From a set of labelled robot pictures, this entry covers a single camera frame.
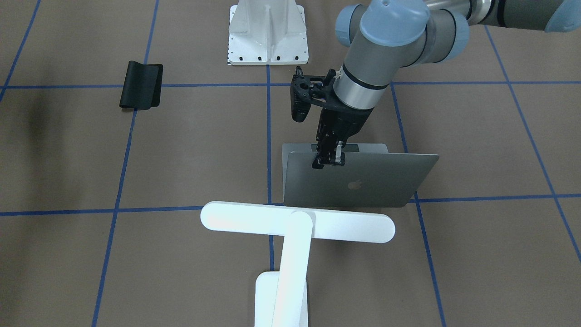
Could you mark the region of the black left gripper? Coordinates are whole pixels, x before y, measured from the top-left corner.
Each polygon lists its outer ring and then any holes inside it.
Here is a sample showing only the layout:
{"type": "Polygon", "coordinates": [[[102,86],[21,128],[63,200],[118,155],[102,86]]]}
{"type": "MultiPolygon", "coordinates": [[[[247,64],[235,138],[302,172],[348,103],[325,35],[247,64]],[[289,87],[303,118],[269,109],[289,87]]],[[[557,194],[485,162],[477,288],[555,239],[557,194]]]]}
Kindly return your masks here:
{"type": "Polygon", "coordinates": [[[330,163],[344,166],[346,157],[343,147],[347,140],[361,131],[372,113],[372,109],[354,109],[340,105],[337,108],[320,106],[321,114],[317,128],[316,154],[312,162],[313,169],[324,169],[330,163]]]}

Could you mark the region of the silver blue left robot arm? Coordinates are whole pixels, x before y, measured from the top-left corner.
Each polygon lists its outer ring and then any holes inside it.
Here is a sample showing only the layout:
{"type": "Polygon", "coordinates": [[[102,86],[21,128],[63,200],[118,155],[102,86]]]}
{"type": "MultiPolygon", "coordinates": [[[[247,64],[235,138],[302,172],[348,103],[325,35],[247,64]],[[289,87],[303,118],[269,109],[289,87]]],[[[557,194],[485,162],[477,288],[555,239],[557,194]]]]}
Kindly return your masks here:
{"type": "Polygon", "coordinates": [[[313,168],[344,165],[347,139],[362,129],[397,71],[455,58],[472,25],[566,33],[580,27],[580,2],[373,0],[342,9],[335,25],[349,48],[342,66],[296,93],[325,100],[313,168]]]}

